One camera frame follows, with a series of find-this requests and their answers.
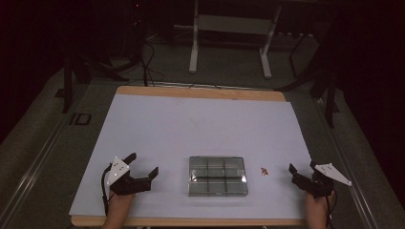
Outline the black tripod stand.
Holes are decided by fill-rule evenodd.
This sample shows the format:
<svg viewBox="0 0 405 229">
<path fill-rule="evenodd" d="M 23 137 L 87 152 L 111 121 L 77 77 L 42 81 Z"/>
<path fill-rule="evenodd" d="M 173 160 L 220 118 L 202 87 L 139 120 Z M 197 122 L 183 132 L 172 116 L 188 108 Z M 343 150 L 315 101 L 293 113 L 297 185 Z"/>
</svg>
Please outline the black tripod stand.
<svg viewBox="0 0 405 229">
<path fill-rule="evenodd" d="M 127 63 L 114 67 L 112 63 L 105 64 L 85 52 L 78 50 L 67 52 L 63 64 L 63 88 L 59 89 L 55 95 L 63 99 L 62 113 L 67 113 L 73 105 L 73 75 L 79 82 L 89 84 L 92 79 L 89 69 L 93 69 L 115 81 L 127 81 L 127 78 L 119 76 L 118 73 L 135 65 L 136 62 L 130 59 Z"/>
<path fill-rule="evenodd" d="M 275 92 L 288 92 L 303 84 L 310 81 L 313 85 L 309 91 L 311 98 L 316 98 L 318 100 L 324 94 L 326 95 L 325 104 L 325 119 L 331 128 L 334 127 L 333 124 L 333 112 L 335 111 L 334 97 L 336 92 L 336 71 L 326 62 L 326 57 L 322 57 L 322 41 L 328 33 L 331 22 L 321 22 L 316 19 L 311 19 L 306 24 L 306 29 L 304 35 L 299 39 L 293 50 L 290 52 L 288 61 L 291 66 L 293 75 L 296 80 L 282 86 L 275 88 Z M 318 42 L 318 48 L 314 52 L 308 65 L 299 73 L 296 72 L 293 62 L 293 54 L 297 51 L 298 47 L 304 41 L 306 37 L 312 34 L 315 40 Z"/>
</svg>

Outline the person's right hand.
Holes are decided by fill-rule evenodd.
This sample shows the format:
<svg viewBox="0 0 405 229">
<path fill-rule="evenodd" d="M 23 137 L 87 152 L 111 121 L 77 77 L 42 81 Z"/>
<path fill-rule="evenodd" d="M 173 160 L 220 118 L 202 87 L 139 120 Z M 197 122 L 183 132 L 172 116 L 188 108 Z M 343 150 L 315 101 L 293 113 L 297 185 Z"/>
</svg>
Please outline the person's right hand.
<svg viewBox="0 0 405 229">
<path fill-rule="evenodd" d="M 325 225 L 328 215 L 328 205 L 335 203 L 335 192 L 323 198 L 314 198 L 312 194 L 306 193 L 305 213 L 307 224 Z"/>
</svg>

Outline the pale table mat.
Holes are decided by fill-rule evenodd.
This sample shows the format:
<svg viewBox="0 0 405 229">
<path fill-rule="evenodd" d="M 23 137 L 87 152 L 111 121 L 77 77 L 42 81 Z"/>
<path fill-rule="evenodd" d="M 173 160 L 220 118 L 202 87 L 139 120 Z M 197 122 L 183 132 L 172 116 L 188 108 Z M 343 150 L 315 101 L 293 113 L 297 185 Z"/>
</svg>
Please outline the pale table mat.
<svg viewBox="0 0 405 229">
<path fill-rule="evenodd" d="M 137 195 L 132 216 L 186 219 L 302 219 L 304 194 L 289 164 L 309 174 L 310 156 L 287 102 L 118 94 L 102 126 L 70 210 L 101 216 L 101 174 L 117 157 L 137 154 L 134 177 L 158 167 L 150 191 Z M 240 156 L 245 197 L 188 196 L 191 156 Z M 262 176 L 261 167 L 269 175 Z"/>
</svg>

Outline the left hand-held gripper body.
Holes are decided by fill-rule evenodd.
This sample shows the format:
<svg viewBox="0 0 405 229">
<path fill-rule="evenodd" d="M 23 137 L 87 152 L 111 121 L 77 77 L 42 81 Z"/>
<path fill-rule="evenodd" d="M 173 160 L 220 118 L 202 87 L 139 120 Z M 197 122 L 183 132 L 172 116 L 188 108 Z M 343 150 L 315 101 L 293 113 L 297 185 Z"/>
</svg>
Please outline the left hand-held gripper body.
<svg viewBox="0 0 405 229">
<path fill-rule="evenodd" d="M 135 180 L 130 177 L 130 166 L 117 156 L 111 163 L 105 184 L 119 196 L 131 195 L 139 191 Z"/>
</svg>

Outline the person's left hand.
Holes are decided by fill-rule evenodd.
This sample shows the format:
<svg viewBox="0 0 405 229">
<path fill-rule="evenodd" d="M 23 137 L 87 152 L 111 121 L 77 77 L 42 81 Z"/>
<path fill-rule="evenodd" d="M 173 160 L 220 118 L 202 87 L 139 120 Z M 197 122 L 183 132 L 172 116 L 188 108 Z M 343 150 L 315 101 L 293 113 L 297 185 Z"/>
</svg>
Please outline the person's left hand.
<svg viewBox="0 0 405 229">
<path fill-rule="evenodd" d="M 107 218 L 125 220 L 129 214 L 132 202 L 135 197 L 135 194 L 120 196 L 111 191 L 109 197 Z"/>
</svg>

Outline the white metal desk frame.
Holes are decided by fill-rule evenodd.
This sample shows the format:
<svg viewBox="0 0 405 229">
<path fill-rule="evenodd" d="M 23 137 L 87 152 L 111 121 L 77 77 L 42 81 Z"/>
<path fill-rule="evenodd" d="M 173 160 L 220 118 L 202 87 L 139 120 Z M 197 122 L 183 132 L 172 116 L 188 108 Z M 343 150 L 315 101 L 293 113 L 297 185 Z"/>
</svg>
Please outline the white metal desk frame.
<svg viewBox="0 0 405 229">
<path fill-rule="evenodd" d="M 264 78 L 271 78 L 272 73 L 267 54 L 275 34 L 282 6 L 275 6 L 275 10 L 270 14 L 270 19 L 259 19 L 201 14 L 199 5 L 200 0 L 193 0 L 192 47 L 188 71 L 190 73 L 195 73 L 198 69 L 199 31 L 245 33 L 264 35 L 266 37 L 265 44 L 259 48 L 259 57 Z"/>
</svg>

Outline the metal floor rail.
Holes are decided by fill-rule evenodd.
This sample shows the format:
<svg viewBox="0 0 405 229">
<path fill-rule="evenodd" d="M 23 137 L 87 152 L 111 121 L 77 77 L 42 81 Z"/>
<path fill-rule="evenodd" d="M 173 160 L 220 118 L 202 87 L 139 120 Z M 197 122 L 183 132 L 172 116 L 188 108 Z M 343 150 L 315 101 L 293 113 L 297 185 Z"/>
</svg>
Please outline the metal floor rail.
<svg viewBox="0 0 405 229">
<path fill-rule="evenodd" d="M 352 186 L 349 188 L 354 205 L 361 217 L 362 223 L 365 229 L 379 229 L 378 225 L 374 219 L 373 213 L 371 211 L 370 205 L 364 196 L 364 192 L 360 186 L 359 179 L 354 173 L 353 167 L 350 165 L 349 158 L 343 148 L 343 142 L 338 137 L 338 134 L 334 128 L 330 127 L 329 122 L 324 117 L 324 110 L 326 109 L 326 104 L 322 99 L 312 100 L 315 110 L 320 116 L 323 125 L 326 127 L 327 134 L 329 135 L 330 141 L 333 145 L 333 149 L 339 158 L 339 165 L 347 178 L 352 182 Z"/>
<path fill-rule="evenodd" d="M 54 145 L 60 136 L 60 133 L 67 125 L 69 120 L 74 116 L 75 108 L 71 107 L 67 112 L 59 119 L 47 140 L 40 149 L 38 155 L 33 160 L 32 164 L 28 167 L 28 170 L 21 177 L 15 191 L 13 192 L 10 200 L 6 204 L 4 211 L 0 214 L 0 229 L 9 229 L 12 221 L 15 218 L 16 213 L 21 208 L 25 199 L 29 195 L 33 185 L 36 183 L 46 160 L 50 157 Z"/>
</svg>

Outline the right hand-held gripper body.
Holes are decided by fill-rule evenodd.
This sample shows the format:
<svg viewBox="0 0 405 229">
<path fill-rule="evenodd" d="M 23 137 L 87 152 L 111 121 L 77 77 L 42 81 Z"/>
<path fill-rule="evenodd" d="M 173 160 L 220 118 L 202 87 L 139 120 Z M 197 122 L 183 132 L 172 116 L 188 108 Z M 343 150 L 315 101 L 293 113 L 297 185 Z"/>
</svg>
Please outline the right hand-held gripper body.
<svg viewBox="0 0 405 229">
<path fill-rule="evenodd" d="M 347 186 L 352 185 L 352 182 L 332 163 L 317 164 L 316 172 L 313 171 L 312 177 L 304 177 L 302 189 L 312 194 L 314 198 L 327 197 L 333 191 L 335 181 Z"/>
</svg>

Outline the clear plastic compartment box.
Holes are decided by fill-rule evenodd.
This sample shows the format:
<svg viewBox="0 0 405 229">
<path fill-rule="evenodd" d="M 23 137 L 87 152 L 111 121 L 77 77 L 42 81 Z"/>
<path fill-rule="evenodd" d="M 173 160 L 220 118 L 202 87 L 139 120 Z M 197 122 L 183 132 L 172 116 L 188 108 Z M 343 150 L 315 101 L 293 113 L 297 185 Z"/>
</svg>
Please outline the clear plastic compartment box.
<svg viewBox="0 0 405 229">
<path fill-rule="evenodd" d="M 191 156 L 188 196 L 245 197 L 245 162 L 240 156 Z"/>
</svg>

